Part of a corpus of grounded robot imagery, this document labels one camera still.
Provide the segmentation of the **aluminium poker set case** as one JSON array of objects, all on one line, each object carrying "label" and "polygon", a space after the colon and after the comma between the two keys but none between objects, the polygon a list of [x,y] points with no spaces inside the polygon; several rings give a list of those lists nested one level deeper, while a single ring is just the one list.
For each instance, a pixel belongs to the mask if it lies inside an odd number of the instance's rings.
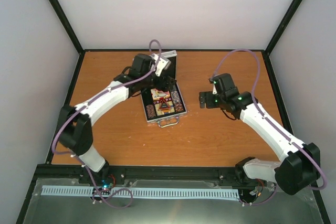
[{"label": "aluminium poker set case", "polygon": [[141,90],[141,100],[147,123],[164,128],[178,124],[187,109],[176,80],[177,51],[163,52],[161,57],[169,60],[170,65],[154,87]]}]

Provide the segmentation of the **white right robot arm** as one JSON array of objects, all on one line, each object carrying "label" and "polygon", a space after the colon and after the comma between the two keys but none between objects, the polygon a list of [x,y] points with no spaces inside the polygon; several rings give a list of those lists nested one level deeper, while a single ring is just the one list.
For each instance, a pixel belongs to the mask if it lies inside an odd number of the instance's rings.
[{"label": "white right robot arm", "polygon": [[245,184],[260,179],[277,184],[288,195],[310,186],[321,175],[320,150],[284,129],[255,98],[253,92],[239,92],[229,73],[210,79],[212,91],[199,93],[201,108],[219,108],[231,120],[241,120],[273,150],[278,161],[248,157],[236,164],[236,177]]}]

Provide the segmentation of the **black triangular dealer button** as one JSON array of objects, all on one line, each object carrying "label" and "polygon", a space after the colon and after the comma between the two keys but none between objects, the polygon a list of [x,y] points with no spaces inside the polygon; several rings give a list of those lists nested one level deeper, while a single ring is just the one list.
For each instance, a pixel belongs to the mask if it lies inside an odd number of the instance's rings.
[{"label": "black triangular dealer button", "polygon": [[166,112],[170,110],[170,105],[168,104],[168,102],[166,101],[165,98],[160,98],[159,99],[159,108],[158,110]]}]

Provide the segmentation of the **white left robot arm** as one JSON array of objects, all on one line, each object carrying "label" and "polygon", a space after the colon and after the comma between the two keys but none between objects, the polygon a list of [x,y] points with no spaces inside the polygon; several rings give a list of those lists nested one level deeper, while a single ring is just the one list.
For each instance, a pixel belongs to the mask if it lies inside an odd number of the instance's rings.
[{"label": "white left robot arm", "polygon": [[125,67],[98,94],[75,106],[63,106],[51,145],[52,152],[56,153],[56,145],[60,143],[91,170],[92,179],[100,184],[106,182],[109,177],[109,170],[105,167],[107,161],[93,145],[92,127],[110,109],[138,91],[152,88],[166,91],[174,85],[176,81],[167,70],[171,65],[170,58],[175,54],[175,51],[137,54],[132,65]]}]

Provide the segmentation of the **chip row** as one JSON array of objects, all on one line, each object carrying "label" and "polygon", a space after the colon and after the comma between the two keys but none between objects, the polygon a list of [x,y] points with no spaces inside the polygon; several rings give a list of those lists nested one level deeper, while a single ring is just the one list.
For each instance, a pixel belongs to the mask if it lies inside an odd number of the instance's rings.
[{"label": "chip row", "polygon": [[154,105],[149,104],[145,108],[146,108],[148,119],[156,117],[156,111],[155,111]]},{"label": "chip row", "polygon": [[180,99],[179,93],[176,90],[171,91],[171,98],[172,98],[172,101],[173,101],[175,111],[176,112],[183,112],[184,111],[183,104],[182,104],[182,101]]}]

